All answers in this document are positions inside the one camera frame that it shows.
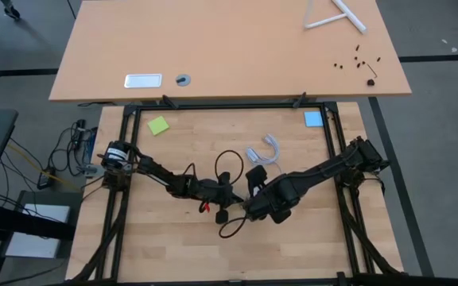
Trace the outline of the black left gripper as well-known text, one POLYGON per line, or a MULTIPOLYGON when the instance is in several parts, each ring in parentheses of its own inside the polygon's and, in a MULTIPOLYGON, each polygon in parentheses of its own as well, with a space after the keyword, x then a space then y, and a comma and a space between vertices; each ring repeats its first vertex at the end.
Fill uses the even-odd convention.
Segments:
POLYGON ((210 180, 208 182, 208 189, 215 191, 215 194, 210 198, 210 203, 219 205, 219 210, 215 214, 215 222, 217 224, 224 224, 228 221, 227 208, 233 204, 241 203, 243 198, 234 193, 230 183, 231 174, 223 172, 218 176, 217 181, 210 180))

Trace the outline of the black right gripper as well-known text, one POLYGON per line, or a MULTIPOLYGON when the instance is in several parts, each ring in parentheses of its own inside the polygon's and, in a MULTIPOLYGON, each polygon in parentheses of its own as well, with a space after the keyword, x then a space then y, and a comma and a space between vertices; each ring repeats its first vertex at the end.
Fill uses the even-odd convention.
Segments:
POLYGON ((246 173, 250 198, 243 203, 246 218, 253 221, 270 216, 276 224, 284 222, 297 205, 297 193, 286 174, 266 183, 267 172, 262 165, 246 173))

